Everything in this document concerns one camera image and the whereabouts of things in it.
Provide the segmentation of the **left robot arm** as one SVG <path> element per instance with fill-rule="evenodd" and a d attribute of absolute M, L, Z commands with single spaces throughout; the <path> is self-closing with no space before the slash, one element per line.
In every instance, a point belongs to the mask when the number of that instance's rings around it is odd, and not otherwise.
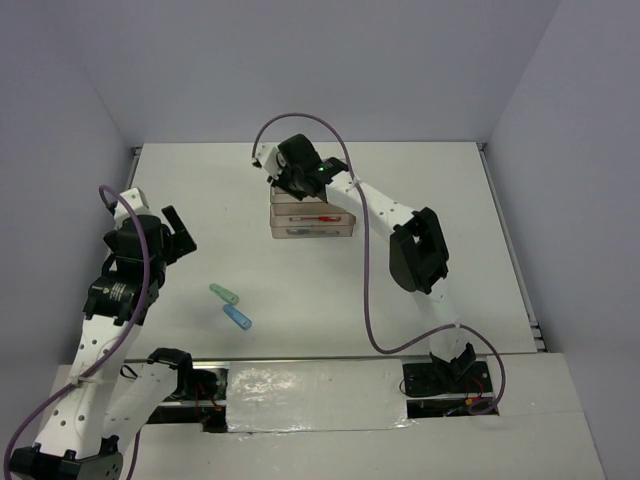
<path fill-rule="evenodd" d="M 6 479 L 129 479 L 143 427 L 168 398 L 198 388 L 189 353 L 154 350 L 120 395 L 126 357 L 166 281 L 166 269 L 197 248 L 173 206 L 152 213 L 144 192 L 107 185 L 114 226 L 109 254 L 89 286 L 81 336 L 66 383 L 30 413 L 6 447 Z"/>

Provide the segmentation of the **red gel pen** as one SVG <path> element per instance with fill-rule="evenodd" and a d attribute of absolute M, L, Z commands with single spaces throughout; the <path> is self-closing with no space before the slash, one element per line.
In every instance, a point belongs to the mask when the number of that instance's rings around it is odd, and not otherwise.
<path fill-rule="evenodd" d="M 288 218 L 290 222 L 340 222 L 342 216 L 340 215 L 317 215 L 317 216 L 291 216 Z"/>

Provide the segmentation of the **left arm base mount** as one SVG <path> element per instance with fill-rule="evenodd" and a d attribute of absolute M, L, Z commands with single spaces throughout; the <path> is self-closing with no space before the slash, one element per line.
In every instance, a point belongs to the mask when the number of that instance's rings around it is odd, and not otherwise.
<path fill-rule="evenodd" d="M 205 433 L 226 433 L 227 368 L 195 368 L 192 389 L 167 397 L 151 414 L 149 425 L 191 425 Z"/>

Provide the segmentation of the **blue correction tape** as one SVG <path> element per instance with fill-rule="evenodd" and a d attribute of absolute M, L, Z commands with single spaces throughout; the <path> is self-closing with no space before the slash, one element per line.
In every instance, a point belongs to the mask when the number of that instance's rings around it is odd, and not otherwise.
<path fill-rule="evenodd" d="M 252 321 L 234 305 L 225 304 L 223 311 L 242 330 L 247 331 L 252 327 Z"/>

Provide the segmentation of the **blue gel pen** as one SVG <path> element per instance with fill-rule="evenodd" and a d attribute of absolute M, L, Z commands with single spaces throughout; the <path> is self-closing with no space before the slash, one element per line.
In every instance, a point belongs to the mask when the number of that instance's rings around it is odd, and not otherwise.
<path fill-rule="evenodd" d="M 337 229 L 323 228 L 287 228 L 285 232 L 287 235 L 299 237 L 339 236 L 341 234 L 341 232 Z"/>

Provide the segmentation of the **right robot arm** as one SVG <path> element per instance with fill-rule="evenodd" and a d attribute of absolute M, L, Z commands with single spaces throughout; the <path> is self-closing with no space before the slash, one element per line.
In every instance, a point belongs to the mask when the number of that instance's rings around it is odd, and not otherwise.
<path fill-rule="evenodd" d="M 266 171 L 270 186 L 297 201 L 313 198 L 359 215 L 366 241 L 373 233 L 386 240 L 395 284 L 411 293 L 423 314 L 433 315 L 436 322 L 418 337 L 440 338 L 429 354 L 436 383 L 446 391 L 460 389 L 469 380 L 476 353 L 458 332 L 446 285 L 449 251 L 437 214 L 428 207 L 416 211 L 395 202 L 358 180 L 350 157 L 323 159 L 302 134 L 252 156 L 253 166 Z"/>

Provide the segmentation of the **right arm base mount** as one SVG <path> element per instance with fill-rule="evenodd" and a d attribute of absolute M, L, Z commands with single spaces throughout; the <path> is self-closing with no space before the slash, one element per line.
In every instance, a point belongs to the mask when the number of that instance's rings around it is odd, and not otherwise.
<path fill-rule="evenodd" d="M 500 377 L 494 381 L 486 359 L 468 343 L 451 361 L 431 355 L 428 360 L 402 364 L 400 392 L 407 398 L 411 418 L 496 415 L 506 387 L 506 368 L 496 356 Z"/>

